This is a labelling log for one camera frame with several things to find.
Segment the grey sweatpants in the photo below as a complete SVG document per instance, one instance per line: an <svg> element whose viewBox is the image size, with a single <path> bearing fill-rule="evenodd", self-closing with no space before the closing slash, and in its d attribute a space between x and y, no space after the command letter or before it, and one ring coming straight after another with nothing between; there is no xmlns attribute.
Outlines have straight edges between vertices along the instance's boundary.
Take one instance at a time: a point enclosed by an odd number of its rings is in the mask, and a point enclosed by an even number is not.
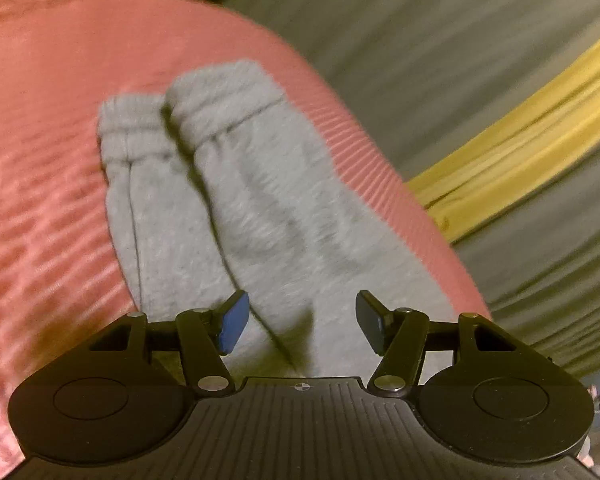
<svg viewBox="0 0 600 480"><path fill-rule="evenodd" d="M98 135L114 250L140 310L170 321L248 294L247 326L226 359L236 378L368 376L377 360L355 319L362 289L390 308L454 318L258 63L115 96Z"/></svg>

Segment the pink ribbed bedspread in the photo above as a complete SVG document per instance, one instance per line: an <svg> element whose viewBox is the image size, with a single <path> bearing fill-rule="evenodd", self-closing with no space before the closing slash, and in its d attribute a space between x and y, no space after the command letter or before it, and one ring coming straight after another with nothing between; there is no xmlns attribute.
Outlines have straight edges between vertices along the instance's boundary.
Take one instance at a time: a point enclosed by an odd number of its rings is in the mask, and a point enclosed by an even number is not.
<svg viewBox="0 0 600 480"><path fill-rule="evenodd" d="M99 105L238 58L259 62L308 115L341 179L411 248L453 309L486 313L396 170L274 32L201 0L0 0L0 479L22 459L7 421L12 390L132 307L107 229Z"/></svg>

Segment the yellow curtain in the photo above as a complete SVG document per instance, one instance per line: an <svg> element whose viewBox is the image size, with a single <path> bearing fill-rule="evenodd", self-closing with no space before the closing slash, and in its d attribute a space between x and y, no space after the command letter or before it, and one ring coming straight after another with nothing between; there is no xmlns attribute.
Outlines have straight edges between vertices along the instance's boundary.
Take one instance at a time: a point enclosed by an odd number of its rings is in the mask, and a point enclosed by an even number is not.
<svg viewBox="0 0 600 480"><path fill-rule="evenodd" d="M455 242L600 145L600 40L511 112L407 182Z"/></svg>

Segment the grey curtain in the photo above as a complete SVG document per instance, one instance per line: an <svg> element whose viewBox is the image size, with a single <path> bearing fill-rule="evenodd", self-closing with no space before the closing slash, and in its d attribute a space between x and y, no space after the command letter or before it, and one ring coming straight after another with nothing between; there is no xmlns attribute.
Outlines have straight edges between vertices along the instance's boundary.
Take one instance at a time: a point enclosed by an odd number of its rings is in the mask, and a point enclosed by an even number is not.
<svg viewBox="0 0 600 480"><path fill-rule="evenodd" d="M600 0L214 0L292 44L408 182L600 40ZM600 370L600 145L451 242L495 321Z"/></svg>

